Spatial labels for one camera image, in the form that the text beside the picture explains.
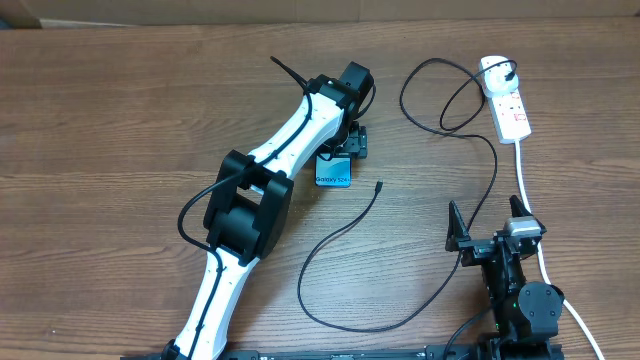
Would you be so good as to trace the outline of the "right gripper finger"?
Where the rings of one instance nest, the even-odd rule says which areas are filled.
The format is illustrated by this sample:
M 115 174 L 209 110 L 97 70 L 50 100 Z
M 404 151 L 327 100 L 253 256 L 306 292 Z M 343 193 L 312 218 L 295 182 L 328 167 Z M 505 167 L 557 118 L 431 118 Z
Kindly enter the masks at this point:
M 471 237 L 459 208 L 454 201 L 449 202 L 448 219 L 449 223 L 445 250 L 448 252 L 459 251 L 460 243 L 470 241 Z
M 517 195 L 512 195 L 509 198 L 511 215 L 513 218 L 519 217 L 531 217 L 532 213 L 526 208 L 524 203 Z

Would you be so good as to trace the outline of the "Samsung Galaxy smartphone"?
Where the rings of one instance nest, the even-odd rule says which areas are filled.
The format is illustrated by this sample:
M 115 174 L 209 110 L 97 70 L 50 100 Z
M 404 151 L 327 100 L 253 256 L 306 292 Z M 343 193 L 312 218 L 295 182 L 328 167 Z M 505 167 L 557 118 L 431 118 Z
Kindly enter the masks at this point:
M 315 184 L 317 186 L 348 188 L 351 180 L 350 158 L 330 157 L 329 154 L 316 156 Z

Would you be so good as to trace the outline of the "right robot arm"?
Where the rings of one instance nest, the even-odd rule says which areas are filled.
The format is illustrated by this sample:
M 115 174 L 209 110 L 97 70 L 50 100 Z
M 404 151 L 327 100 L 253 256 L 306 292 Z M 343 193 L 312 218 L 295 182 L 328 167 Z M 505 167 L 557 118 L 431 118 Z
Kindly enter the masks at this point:
M 474 240 L 455 202 L 449 203 L 445 249 L 456 252 L 464 267 L 479 266 L 489 305 L 450 337 L 444 359 L 562 359 L 550 339 L 559 332 L 564 293 L 545 282 L 529 282 L 521 262 L 538 253 L 546 227 L 515 195 L 509 199 L 511 217 L 493 237 Z M 478 337 L 460 350 L 455 340 L 486 314 L 494 315 L 496 331 Z

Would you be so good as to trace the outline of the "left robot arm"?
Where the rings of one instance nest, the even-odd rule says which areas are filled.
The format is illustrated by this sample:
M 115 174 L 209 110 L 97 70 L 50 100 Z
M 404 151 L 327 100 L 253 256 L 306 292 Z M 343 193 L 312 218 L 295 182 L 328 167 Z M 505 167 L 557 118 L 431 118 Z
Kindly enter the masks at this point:
M 350 62 L 332 78 L 306 80 L 291 68 L 302 100 L 264 144 L 247 154 L 230 151 L 215 182 L 194 195 L 177 219 L 179 235 L 206 254 L 206 269 L 191 313 L 163 359 L 218 359 L 242 288 L 284 229 L 294 178 L 305 163 L 364 159 L 365 127 L 358 122 L 375 97 L 370 70 Z

